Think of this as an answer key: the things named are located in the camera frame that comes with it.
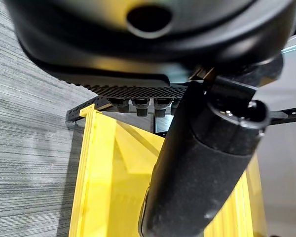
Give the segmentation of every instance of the black cylindrical handle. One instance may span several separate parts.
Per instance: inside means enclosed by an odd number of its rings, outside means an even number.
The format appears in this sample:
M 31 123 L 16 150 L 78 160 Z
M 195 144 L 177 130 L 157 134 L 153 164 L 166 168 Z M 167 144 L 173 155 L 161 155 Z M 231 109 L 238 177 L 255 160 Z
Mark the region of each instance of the black cylindrical handle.
M 242 117 L 217 111 L 190 83 L 154 167 L 139 230 L 144 237 L 196 237 L 246 169 L 269 123 L 259 101 Z

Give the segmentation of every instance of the black foam grip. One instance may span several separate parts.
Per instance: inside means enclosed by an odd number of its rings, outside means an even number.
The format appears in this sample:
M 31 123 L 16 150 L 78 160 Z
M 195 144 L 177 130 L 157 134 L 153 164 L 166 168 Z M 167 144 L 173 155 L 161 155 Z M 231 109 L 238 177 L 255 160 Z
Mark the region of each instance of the black foam grip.
M 199 85 L 195 86 L 197 88 L 189 87 L 186 93 L 195 95 L 195 89 L 201 90 Z M 197 119 L 198 116 L 194 116 L 196 111 L 201 113 L 206 105 L 193 98 L 185 95 L 179 104 L 154 167 L 141 222 L 144 237 L 199 236 L 231 194 L 254 152 L 229 154 L 201 142 L 200 136 L 196 136 L 199 128 L 195 130 L 191 119 Z M 255 140 L 256 146 L 259 140 L 259 129 L 253 132 L 256 129 L 250 127 L 248 130 L 253 139 L 244 139 L 243 146 L 241 141 L 238 142 L 236 150 L 240 153 L 247 150 L 247 142 Z

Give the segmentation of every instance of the perforated grille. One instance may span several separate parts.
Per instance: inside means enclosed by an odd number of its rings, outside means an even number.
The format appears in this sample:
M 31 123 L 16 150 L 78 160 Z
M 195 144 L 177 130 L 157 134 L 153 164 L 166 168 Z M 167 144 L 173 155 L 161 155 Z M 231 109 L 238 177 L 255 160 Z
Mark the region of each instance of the perforated grille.
M 186 86 L 135 87 L 135 86 L 93 86 L 90 90 L 108 98 L 181 98 Z

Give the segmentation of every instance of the gray textured floor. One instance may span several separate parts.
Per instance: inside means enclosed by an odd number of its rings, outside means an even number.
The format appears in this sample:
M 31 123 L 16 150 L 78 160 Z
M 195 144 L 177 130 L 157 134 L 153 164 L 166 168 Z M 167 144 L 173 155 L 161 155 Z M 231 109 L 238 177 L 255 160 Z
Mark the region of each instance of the gray textured floor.
M 65 114 L 94 96 L 26 58 L 0 1 L 0 237 L 68 235 L 83 128 Z M 151 129 L 150 118 L 113 116 Z

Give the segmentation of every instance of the yellow translucent plastic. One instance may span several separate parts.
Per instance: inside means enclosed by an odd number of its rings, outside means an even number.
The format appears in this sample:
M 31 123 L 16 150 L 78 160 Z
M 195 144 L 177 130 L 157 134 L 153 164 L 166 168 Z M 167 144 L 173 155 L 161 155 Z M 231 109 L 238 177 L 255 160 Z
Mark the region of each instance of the yellow translucent plastic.
M 163 138 L 94 110 L 86 118 L 70 237 L 139 237 L 140 209 Z M 259 166 L 254 157 L 204 237 L 265 237 Z

